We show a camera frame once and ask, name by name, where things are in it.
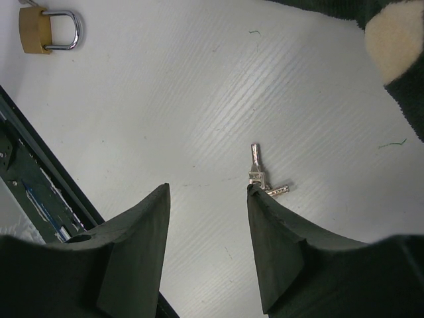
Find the brass padlock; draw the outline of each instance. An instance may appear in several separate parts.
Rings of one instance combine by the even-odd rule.
[[[52,44],[50,17],[43,15],[44,7],[29,7],[19,10],[19,35],[25,53],[50,54],[46,45]]]
[[[69,45],[52,44],[52,25],[50,17],[65,15],[75,25],[74,40]],[[75,48],[81,37],[81,21],[71,11],[48,11],[44,7],[21,8],[19,11],[19,35],[22,48],[29,54],[50,54],[52,50],[71,50]]]

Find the white table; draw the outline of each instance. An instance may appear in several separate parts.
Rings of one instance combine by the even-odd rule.
[[[424,144],[354,23],[254,0],[41,4],[80,12],[83,46],[24,54],[5,0],[0,84],[105,219],[170,183],[160,289],[182,318],[262,317],[251,142],[310,221],[365,242],[423,232]],[[53,28],[72,37],[67,18]]]

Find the key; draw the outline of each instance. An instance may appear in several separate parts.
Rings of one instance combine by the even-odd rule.
[[[249,184],[259,184],[263,190],[271,190],[271,187],[266,183],[265,172],[260,167],[259,145],[252,144],[252,167],[249,172]]]
[[[282,187],[278,187],[276,189],[266,191],[266,193],[268,195],[271,195],[272,197],[277,197],[281,194],[285,194],[285,193],[289,193],[289,192],[290,192],[290,188],[289,188],[288,185],[283,185]]]
[[[270,187],[270,185],[266,181],[266,174],[262,171],[262,168],[260,166],[259,145],[252,144],[251,151],[252,167],[249,172],[249,183],[258,184],[260,188],[263,189],[271,197],[277,197],[281,194],[290,192],[290,188],[288,185],[283,185],[282,187],[277,187],[276,189],[272,189]]]

